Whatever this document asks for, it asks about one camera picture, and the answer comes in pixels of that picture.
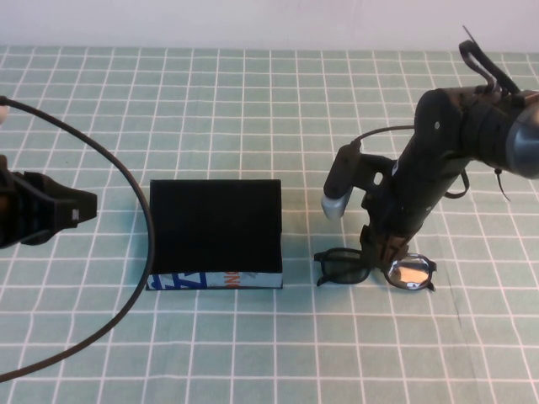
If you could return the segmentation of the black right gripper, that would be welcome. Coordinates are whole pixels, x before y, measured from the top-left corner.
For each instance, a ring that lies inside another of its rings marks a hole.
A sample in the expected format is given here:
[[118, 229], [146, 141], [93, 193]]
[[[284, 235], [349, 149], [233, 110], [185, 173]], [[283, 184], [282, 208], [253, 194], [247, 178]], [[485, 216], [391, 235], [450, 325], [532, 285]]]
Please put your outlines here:
[[361, 207], [370, 219], [360, 235], [363, 267], [386, 270], [404, 258], [408, 242], [461, 175], [461, 158], [361, 156]]

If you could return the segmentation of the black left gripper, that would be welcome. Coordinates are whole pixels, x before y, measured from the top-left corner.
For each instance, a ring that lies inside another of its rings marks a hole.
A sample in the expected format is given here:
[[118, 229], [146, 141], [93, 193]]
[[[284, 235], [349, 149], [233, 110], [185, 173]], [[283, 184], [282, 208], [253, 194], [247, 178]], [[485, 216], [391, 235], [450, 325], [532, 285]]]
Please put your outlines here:
[[[47, 224], [30, 222], [29, 185], [38, 191]], [[98, 197], [72, 189], [41, 173], [12, 172], [1, 155], [1, 249], [20, 243], [39, 246], [58, 232], [76, 228], [97, 215]]]

